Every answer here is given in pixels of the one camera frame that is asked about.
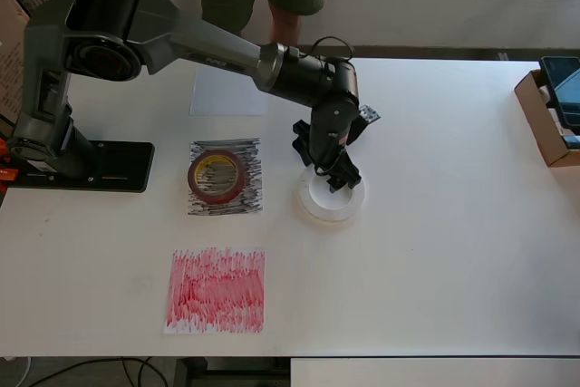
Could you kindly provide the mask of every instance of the brown cardboard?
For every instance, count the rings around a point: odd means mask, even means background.
[[[24,28],[28,15],[16,0],[0,0],[0,116],[16,123],[22,106]]]
[[[545,84],[542,71],[534,70],[516,87],[517,99],[534,133],[540,153],[548,167],[580,165],[580,150],[569,150],[566,147],[552,115],[542,100],[539,88]]]

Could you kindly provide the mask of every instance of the cable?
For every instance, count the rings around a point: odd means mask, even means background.
[[[149,357],[147,360],[145,360],[145,362],[143,362],[139,368],[139,374],[137,375],[137,387],[141,387],[141,375],[143,374],[143,368],[145,367],[145,363],[148,362],[151,358],[153,357]]]
[[[121,357],[121,364],[123,365],[123,371],[125,372],[125,376],[127,377],[127,380],[129,381],[130,387],[135,387],[133,380],[129,376],[129,371],[127,370],[127,364],[125,364],[125,357]]]
[[[28,387],[35,387],[36,385],[39,385],[45,381],[48,381],[48,380],[50,380],[50,379],[52,379],[60,374],[63,374],[65,372],[69,372],[72,369],[76,369],[77,367],[84,366],[86,364],[110,363],[110,362],[139,362],[139,363],[151,368],[151,370],[154,371],[160,377],[160,379],[163,381],[163,385],[165,385],[165,387],[169,387],[167,379],[165,378],[165,376],[163,376],[163,373],[161,373],[157,367],[155,367],[153,364],[151,364],[149,362],[141,360],[141,358],[134,358],[134,357],[113,357],[113,358],[99,358],[99,359],[95,359],[95,360],[87,360],[86,362],[73,364],[72,366],[69,366],[65,369],[62,369],[59,372],[53,373],[52,375],[45,376],[44,378],[42,378],[36,382],[33,382]]]
[[[22,378],[20,378],[20,381],[18,382],[16,387],[20,387],[22,385],[22,383],[24,382],[24,380],[26,379],[26,376],[28,376],[28,373],[30,372],[30,364],[31,364],[32,360],[33,360],[32,358],[28,357],[28,363],[26,364],[26,370],[24,371]]]
[[[353,56],[354,56],[354,49],[353,49],[353,47],[350,44],[348,44],[345,40],[339,38],[338,36],[332,36],[332,35],[323,36],[322,38],[319,38],[318,40],[316,40],[314,42],[314,44],[312,44],[310,46],[310,50],[308,51],[308,53],[305,53],[305,54],[301,55],[300,57],[301,58],[305,58],[306,56],[310,56],[314,52],[314,50],[316,50],[316,47],[318,47],[318,44],[320,44],[324,40],[336,40],[336,41],[344,44],[344,46],[351,53],[348,58],[344,58],[343,61],[345,63],[348,63],[353,58]]]

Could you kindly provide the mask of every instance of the red marker scribbles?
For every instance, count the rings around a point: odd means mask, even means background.
[[[175,251],[165,332],[262,332],[264,267],[263,249]]]

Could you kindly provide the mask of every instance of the white table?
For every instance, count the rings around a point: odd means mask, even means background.
[[[195,66],[75,77],[89,139],[156,146],[143,194],[9,189],[0,209],[0,355],[580,353],[580,169],[548,169],[512,90],[534,63],[357,60],[382,116],[350,148],[367,199],[304,219],[292,124],[189,117]],[[260,136],[265,210],[187,215],[189,143]],[[261,334],[162,333],[171,255],[264,247]]]

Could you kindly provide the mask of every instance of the tape roll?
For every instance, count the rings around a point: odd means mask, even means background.
[[[329,194],[332,196],[340,196],[341,194],[349,193],[351,195],[345,204],[337,208],[330,208],[322,204],[318,198],[313,196],[314,183],[322,183],[322,187],[324,189],[328,189],[328,184],[325,182],[325,179],[317,176],[314,171],[314,166],[310,165],[302,172],[302,175],[300,176],[300,181],[298,183],[298,199],[300,200],[300,203],[304,209],[316,219],[330,223],[342,222],[356,214],[356,212],[358,212],[363,205],[363,180],[361,180],[361,182],[354,189],[344,187],[333,194]]]
[[[203,184],[204,180],[200,179],[205,175],[205,171],[209,169],[211,164],[225,163],[231,165],[235,169],[234,180],[231,182],[231,187],[223,191],[211,192],[205,190]],[[201,153],[189,166],[188,184],[191,191],[202,201],[208,204],[225,204],[237,197],[244,186],[246,185],[246,173],[244,164],[238,156],[227,150],[208,150]]]

